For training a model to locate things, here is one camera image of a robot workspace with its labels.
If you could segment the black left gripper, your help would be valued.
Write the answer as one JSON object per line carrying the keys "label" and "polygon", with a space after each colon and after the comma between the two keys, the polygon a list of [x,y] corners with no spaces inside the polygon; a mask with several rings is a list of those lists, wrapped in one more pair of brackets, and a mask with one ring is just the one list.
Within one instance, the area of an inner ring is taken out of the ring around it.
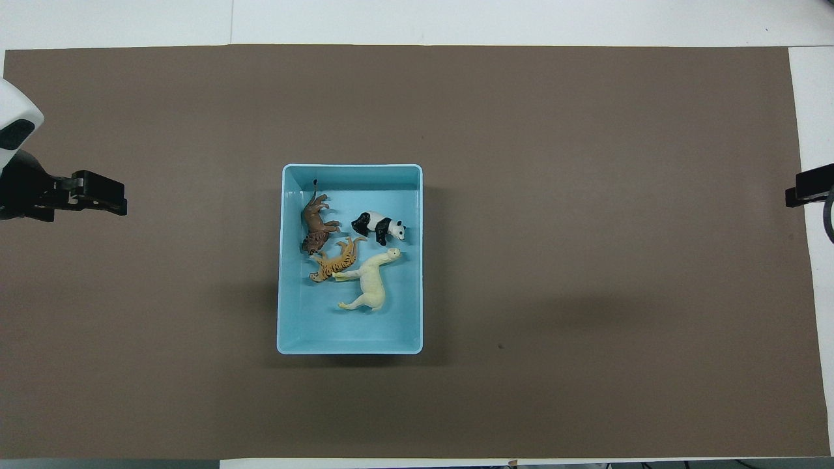
{"label": "black left gripper", "polygon": [[[71,211],[100,210],[127,216],[128,200],[123,183],[89,170],[72,173],[76,186]],[[3,168],[1,178],[1,220],[32,218],[54,221],[55,210],[66,210],[68,191],[61,187],[63,177],[55,177],[42,168],[29,152],[18,150]]]}

